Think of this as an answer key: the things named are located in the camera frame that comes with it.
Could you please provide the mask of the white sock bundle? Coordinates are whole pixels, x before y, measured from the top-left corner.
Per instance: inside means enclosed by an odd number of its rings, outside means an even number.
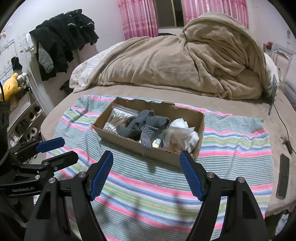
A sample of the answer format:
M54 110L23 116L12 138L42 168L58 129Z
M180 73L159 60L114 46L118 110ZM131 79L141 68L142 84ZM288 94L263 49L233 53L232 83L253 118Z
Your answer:
M183 118L175 119L171 124L170 148L174 152L187 150L191 153L199 142L195 128L190 128Z

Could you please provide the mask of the clear plastic snack bag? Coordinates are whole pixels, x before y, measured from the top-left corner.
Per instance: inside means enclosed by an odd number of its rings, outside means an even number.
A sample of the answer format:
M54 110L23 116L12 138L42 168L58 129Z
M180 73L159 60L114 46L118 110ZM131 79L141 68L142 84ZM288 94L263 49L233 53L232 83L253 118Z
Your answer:
M191 135L194 128L179 128L170 126L163 131L163 148L170 152L179 153L186 149L185 139Z

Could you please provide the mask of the capybara tissue pack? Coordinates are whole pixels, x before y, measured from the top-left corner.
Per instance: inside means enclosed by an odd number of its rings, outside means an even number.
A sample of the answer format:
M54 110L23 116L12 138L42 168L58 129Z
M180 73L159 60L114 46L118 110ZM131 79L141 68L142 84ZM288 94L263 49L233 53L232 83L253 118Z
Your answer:
M162 138L156 138L152 141L152 147L161 149L163 147L163 139Z

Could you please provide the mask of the cotton swab bag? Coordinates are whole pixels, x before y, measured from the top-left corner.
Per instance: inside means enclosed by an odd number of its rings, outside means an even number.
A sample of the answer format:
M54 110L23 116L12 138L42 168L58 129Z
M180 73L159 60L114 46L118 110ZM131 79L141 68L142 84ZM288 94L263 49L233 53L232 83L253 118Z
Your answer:
M112 104L110 116L105 123L103 130L117 134L117 127L127 127L128 124L134 120L139 114L138 110L126 108L119 104Z

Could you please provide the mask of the grey sock pair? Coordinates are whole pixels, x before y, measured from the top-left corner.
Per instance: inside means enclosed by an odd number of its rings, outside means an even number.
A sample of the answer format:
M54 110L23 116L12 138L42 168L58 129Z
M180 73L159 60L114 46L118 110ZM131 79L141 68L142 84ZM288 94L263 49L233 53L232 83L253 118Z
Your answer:
M127 127L118 126L117 133L124 138L140 141L145 149L152 149L152 139L166 130L171 120L165 116L155 115L153 110L143 110Z

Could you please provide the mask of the yellow plush toy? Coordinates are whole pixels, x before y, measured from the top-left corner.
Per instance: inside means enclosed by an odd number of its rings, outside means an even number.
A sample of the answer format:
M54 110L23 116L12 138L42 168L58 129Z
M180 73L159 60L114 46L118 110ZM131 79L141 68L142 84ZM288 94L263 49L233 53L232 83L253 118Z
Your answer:
M4 97L1 97L2 100L9 100L17 91L20 90L17 78L18 78L18 73L14 73L3 84Z

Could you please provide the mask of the white shelf rack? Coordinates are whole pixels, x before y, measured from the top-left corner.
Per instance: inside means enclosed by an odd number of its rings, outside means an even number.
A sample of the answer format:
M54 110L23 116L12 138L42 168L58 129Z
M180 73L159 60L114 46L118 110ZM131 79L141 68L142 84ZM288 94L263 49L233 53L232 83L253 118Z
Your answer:
M30 70L20 63L14 39L6 39L5 32L1 33L1 84L4 84L14 73L18 74L19 90L8 99L10 103L10 119L8 133L8 147L27 144L34 140L41 141L41 124L46 115L39 103L31 84Z

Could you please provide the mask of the cardboard box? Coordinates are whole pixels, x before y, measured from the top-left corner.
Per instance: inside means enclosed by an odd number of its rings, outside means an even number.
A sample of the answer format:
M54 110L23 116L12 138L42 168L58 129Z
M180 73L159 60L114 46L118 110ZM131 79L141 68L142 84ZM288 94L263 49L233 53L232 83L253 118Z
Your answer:
M188 151L196 159L204 134L204 114L169 102L117 97L93 128L102 140L145 159L179 166Z

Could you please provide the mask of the black smartphone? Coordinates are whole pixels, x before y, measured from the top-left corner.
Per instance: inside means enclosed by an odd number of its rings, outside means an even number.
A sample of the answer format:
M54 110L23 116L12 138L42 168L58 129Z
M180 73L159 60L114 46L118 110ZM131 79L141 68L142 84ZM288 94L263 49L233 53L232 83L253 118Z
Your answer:
M281 154L280 155L280 170L278 176L278 184L276 190L276 197L284 200L287 195L288 181L290 175L290 160L289 158Z

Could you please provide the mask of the black clothes pile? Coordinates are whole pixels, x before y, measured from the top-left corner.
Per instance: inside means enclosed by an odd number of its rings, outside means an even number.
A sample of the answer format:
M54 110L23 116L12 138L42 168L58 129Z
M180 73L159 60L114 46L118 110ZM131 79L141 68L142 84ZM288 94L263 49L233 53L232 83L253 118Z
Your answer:
M93 20L81 9L59 14L45 20L30 31L37 47L37 61L42 81L57 73L66 73L68 63L74 60L73 51L93 45L99 39Z

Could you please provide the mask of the white floral quilt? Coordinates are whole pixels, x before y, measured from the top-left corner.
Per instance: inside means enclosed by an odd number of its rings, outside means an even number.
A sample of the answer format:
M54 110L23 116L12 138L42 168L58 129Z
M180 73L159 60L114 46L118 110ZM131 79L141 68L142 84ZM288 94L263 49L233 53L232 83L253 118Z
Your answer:
M114 48L124 43L124 41L116 43L106 50L99 52L92 56L88 60L79 64L72 72L69 87L73 89L73 93L78 93L86 90L92 83L92 80L88 80L89 75L95 69L95 67L110 53Z

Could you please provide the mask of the beige bed sheet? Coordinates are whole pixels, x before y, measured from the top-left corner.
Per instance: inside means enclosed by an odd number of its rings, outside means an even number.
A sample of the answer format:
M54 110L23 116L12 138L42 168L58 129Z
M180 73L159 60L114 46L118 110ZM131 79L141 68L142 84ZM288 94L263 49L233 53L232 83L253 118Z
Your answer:
M48 114L41 125L41 134L44 140L53 138L63 113L82 94L143 97L194 105L222 113L262 118L264 120L263 126L270 137L274 161L273 191L266 214L268 216L276 215L284 210L292 211L295 207L295 157L289 154L286 146L282 143L284 138L289 137L292 146L295 146L295 110L281 91L278 91L274 102L275 106L268 115L269 104L265 100L227 100L201 96L179 89L155 89L134 85L92 86L87 90L70 94ZM290 180L284 200L276 197L281 154L285 154L290 160Z

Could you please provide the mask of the black tablet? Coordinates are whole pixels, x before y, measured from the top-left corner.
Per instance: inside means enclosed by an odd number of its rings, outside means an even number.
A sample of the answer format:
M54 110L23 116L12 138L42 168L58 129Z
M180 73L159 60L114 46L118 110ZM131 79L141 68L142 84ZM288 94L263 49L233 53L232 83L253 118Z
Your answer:
M269 98L268 115L270 115L270 113L271 113L271 110L272 110L272 107L273 107L273 104L274 104L274 100L275 100L275 97L276 97L276 92L277 92L278 86L279 86L279 83L276 80L275 75L273 76L273 80L272 80L271 83L272 83L272 89L271 89L271 96Z

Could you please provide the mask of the beige plush blanket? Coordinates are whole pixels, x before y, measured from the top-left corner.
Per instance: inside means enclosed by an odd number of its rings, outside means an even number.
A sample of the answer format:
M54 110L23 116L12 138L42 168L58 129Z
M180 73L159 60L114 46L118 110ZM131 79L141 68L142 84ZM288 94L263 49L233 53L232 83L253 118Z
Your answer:
M247 27L223 13L203 14L179 35L128 39L107 54L88 80L91 85L177 88L231 100L271 94L262 49Z

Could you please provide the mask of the white floral pillow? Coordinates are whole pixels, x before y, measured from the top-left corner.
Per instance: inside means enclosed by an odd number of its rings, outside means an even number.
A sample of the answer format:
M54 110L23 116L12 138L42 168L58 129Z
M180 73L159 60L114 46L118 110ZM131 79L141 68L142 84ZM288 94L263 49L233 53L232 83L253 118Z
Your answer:
M288 85L294 92L296 92L296 66L295 61L291 60L283 82Z

